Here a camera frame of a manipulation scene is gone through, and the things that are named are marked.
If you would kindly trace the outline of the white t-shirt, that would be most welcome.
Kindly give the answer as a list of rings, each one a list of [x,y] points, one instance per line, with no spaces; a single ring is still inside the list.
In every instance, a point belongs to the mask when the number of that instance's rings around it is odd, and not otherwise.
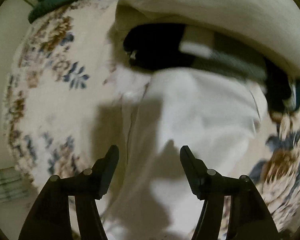
[[[266,113],[261,86],[194,69],[155,73],[139,102],[124,97],[119,184],[103,215],[109,239],[189,239],[202,208],[180,149],[227,175]]]

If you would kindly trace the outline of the floral bed blanket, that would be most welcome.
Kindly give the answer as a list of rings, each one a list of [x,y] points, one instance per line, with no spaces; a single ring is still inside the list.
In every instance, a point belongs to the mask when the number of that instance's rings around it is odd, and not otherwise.
[[[75,176],[119,151],[124,97],[143,97],[155,73],[132,68],[115,29],[117,0],[82,0],[36,20],[13,59],[4,129],[17,169],[41,190],[51,175]],[[118,179],[98,202],[101,219]],[[279,231],[300,217],[300,111],[268,113],[225,176],[247,174]]]

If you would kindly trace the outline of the folded white garment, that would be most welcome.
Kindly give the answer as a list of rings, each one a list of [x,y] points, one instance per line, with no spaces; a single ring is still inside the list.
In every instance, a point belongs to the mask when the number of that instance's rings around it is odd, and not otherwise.
[[[300,0],[119,0],[121,31],[154,22],[186,23],[233,37],[300,76]]]

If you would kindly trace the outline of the black patterned folded garment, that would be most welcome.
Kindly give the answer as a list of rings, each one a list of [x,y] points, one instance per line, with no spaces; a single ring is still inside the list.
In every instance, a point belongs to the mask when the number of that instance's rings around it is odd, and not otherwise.
[[[300,77],[242,42],[182,23],[149,23],[132,28],[123,41],[130,63],[147,71],[186,67],[251,80],[266,89],[270,111],[300,109]]]

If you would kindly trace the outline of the green striped curtain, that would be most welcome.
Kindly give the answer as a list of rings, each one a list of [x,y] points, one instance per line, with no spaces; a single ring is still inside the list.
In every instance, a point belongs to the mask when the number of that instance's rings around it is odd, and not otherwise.
[[[0,204],[28,195],[23,178],[13,167],[0,169]]]

